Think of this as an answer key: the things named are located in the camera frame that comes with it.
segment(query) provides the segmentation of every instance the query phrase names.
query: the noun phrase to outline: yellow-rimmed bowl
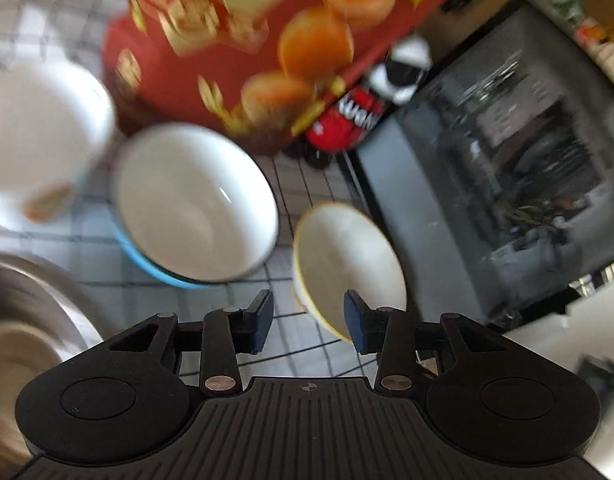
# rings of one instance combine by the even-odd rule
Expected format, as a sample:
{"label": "yellow-rimmed bowl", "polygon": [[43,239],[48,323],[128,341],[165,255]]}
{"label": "yellow-rimmed bowl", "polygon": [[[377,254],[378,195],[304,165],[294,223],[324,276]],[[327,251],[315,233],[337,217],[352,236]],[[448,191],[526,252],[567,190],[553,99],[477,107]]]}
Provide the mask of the yellow-rimmed bowl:
{"label": "yellow-rimmed bowl", "polygon": [[401,264],[387,238],[344,203],[319,204],[301,218],[293,240],[293,286],[309,313],[347,342],[347,290],[357,290],[371,308],[405,310],[407,304]]}

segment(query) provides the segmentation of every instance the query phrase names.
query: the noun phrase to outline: checkered tablecloth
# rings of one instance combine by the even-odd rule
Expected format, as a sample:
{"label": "checkered tablecloth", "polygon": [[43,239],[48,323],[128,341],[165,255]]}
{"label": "checkered tablecloth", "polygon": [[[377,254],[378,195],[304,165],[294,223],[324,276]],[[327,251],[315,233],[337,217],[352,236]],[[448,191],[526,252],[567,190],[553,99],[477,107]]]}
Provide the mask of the checkered tablecloth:
{"label": "checkered tablecloth", "polygon": [[[20,59],[74,60],[100,76],[100,48],[107,21],[124,12],[127,0],[0,0],[0,66]],[[279,155],[257,158],[276,193],[281,213],[278,245],[268,262],[244,280],[202,290],[180,290],[138,269],[113,236],[108,183],[110,161],[92,174],[69,214],[32,232],[0,228],[0,251],[33,253],[68,270],[95,299],[108,323],[122,330],[156,312],[199,320],[228,305],[247,306],[261,288],[276,298],[267,343],[256,356],[239,356],[244,383],[257,376],[328,377],[366,374],[373,356],[359,356],[296,303],[293,294],[293,229],[301,214],[324,200],[350,201],[336,166],[316,171]],[[193,384],[199,355],[186,354],[181,374]]]}

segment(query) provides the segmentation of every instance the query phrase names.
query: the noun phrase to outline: metal pot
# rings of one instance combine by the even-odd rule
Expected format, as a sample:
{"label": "metal pot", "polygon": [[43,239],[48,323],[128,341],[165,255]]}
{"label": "metal pot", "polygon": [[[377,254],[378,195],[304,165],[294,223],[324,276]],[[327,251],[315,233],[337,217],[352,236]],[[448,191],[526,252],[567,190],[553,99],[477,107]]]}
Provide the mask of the metal pot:
{"label": "metal pot", "polygon": [[27,382],[113,335],[98,308],[58,267],[0,254],[0,480],[30,459],[14,419]]}

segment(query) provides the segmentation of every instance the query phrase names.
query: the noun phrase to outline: ribbed black surface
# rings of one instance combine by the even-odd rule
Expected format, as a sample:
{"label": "ribbed black surface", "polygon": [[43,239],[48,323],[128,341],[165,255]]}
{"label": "ribbed black surface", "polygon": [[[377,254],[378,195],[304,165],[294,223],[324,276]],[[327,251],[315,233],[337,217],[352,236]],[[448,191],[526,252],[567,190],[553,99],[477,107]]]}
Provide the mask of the ribbed black surface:
{"label": "ribbed black surface", "polygon": [[[305,387],[308,383],[316,389]],[[363,379],[255,379],[209,400],[170,446],[130,464],[79,468],[36,460],[20,480],[599,480],[582,459],[492,465],[440,440],[417,407]]]}

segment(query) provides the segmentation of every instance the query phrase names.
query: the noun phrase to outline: triangular cutout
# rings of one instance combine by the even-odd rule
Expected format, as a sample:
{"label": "triangular cutout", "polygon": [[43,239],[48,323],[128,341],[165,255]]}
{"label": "triangular cutout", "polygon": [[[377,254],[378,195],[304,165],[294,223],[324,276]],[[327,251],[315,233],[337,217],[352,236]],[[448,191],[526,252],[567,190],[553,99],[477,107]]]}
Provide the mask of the triangular cutout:
{"label": "triangular cutout", "polygon": [[145,352],[152,344],[156,332],[158,332],[158,325],[149,324],[114,343],[110,350],[114,352]]}
{"label": "triangular cutout", "polygon": [[503,346],[487,339],[469,326],[462,326],[459,330],[460,336],[462,336],[462,340],[465,341],[465,345],[470,352],[501,352],[504,350]]}

